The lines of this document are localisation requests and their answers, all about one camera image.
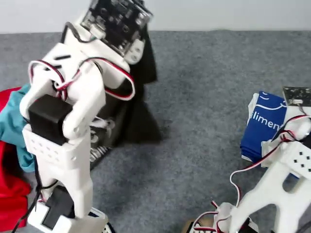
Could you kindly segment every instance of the blue cloth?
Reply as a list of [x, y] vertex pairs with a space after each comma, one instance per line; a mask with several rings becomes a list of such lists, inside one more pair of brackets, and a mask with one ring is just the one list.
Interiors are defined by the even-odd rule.
[[26, 121], [19, 111], [19, 104], [29, 91], [30, 85], [24, 85], [20, 90], [13, 91], [5, 108], [0, 113], [0, 140], [16, 145], [20, 167], [25, 172], [35, 170], [34, 156], [27, 152], [22, 130]]
[[241, 141], [242, 155], [253, 162], [258, 161], [261, 158], [261, 142], [274, 137], [284, 122], [285, 114], [283, 98], [260, 91]]

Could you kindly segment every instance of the red cloth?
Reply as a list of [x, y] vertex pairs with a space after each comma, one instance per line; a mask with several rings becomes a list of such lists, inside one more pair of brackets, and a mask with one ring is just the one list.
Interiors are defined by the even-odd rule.
[[[6, 106], [13, 88], [0, 92], [0, 111]], [[4, 156], [14, 154], [13, 145], [0, 141], [0, 232], [12, 230], [17, 221], [26, 214], [28, 203], [27, 195], [31, 191], [29, 184], [10, 175], [3, 167]], [[19, 227], [26, 226], [26, 220]]]

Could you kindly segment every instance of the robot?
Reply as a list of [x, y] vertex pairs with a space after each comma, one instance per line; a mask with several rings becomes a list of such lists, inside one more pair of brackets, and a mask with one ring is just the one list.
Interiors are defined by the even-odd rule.
[[[284, 87], [283, 94], [287, 104], [285, 121], [273, 139], [262, 142], [262, 159], [230, 176], [238, 192], [236, 205], [225, 202], [218, 206], [212, 201], [216, 210], [200, 215], [190, 232], [259, 233], [249, 216], [269, 204], [277, 207], [272, 233], [302, 232], [297, 231], [299, 220], [311, 203], [311, 89]], [[261, 180], [240, 201], [233, 175], [267, 161], [270, 166]], [[291, 191], [285, 191], [282, 185], [289, 175], [299, 180]], [[213, 227], [199, 226], [204, 215], [214, 215]]]
[[[143, 56], [141, 33], [152, 16], [139, 0], [93, 0], [76, 22], [66, 23], [60, 43], [30, 62], [31, 89], [20, 112], [38, 182], [28, 223], [42, 232], [112, 232], [108, 217], [92, 208], [89, 126], [106, 94], [134, 97], [130, 65]], [[129, 93], [115, 91], [124, 83]]]

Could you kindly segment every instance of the teal cloth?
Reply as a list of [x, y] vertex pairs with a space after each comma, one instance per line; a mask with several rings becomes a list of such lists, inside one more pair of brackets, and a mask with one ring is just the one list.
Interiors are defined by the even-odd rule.
[[35, 170], [34, 156], [27, 152], [22, 130], [26, 121], [19, 111], [19, 104], [29, 91], [30, 85], [24, 85], [20, 90], [13, 91], [5, 108], [0, 113], [0, 140], [16, 145], [20, 167], [25, 172]]

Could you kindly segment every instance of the carpet floor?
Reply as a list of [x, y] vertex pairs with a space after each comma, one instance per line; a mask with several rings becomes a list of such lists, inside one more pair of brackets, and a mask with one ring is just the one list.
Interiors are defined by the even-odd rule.
[[[164, 141], [115, 149], [91, 173], [93, 206], [117, 233], [180, 233], [188, 219], [212, 210], [211, 198], [235, 203], [229, 175], [248, 164], [239, 145], [253, 93], [281, 96], [284, 85], [311, 85], [311, 32], [150, 34], [158, 82], [147, 86], [146, 102]], [[59, 39], [59, 33], [0, 35], [0, 89], [25, 84], [28, 62]], [[263, 173], [254, 169], [235, 181], [246, 193]], [[275, 214], [268, 206], [251, 217], [268, 233]], [[311, 209], [301, 223], [310, 218]]]

